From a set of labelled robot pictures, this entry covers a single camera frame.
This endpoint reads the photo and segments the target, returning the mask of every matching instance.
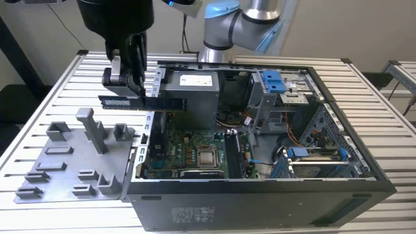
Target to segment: blue plastic clip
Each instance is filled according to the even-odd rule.
[[[263,81],[270,93],[285,94],[287,87],[278,71],[263,71]]]

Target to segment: case label sticker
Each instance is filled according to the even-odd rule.
[[[213,223],[215,207],[173,207],[175,223]]]
[[[211,76],[182,75],[181,85],[183,86],[213,86]]]

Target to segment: green circuit board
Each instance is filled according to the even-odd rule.
[[[249,137],[239,136],[242,156],[253,157]],[[217,166],[201,168],[198,164],[198,152],[202,148],[210,148],[217,153]],[[249,170],[249,178],[257,178],[255,166],[245,161]],[[226,154],[225,133],[215,132],[171,132],[169,135],[167,159],[151,159],[150,178],[177,179],[181,171],[186,170],[222,170],[229,178],[229,162]]]

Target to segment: motherboard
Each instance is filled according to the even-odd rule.
[[[210,173],[211,178],[230,178],[230,170],[235,170],[235,165],[229,165],[230,159],[242,162],[246,177],[255,176],[255,167],[249,163],[253,153],[247,135],[238,136],[239,147],[237,144],[227,146],[226,135],[218,132],[171,132],[167,157],[153,158],[150,178],[195,178],[198,173]],[[239,149],[238,154],[229,156],[230,148]]]

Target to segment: blue connector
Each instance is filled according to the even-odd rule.
[[[287,150],[287,156],[291,157],[309,157],[310,152],[305,147],[293,147]]]
[[[341,154],[342,161],[347,161],[349,160],[349,152],[345,148],[341,148],[339,154]]]
[[[263,81],[270,93],[285,94],[287,87],[278,71],[263,71]]]
[[[249,162],[253,162],[253,163],[263,163],[263,161],[255,160],[255,159],[253,159],[253,158],[249,159]]]

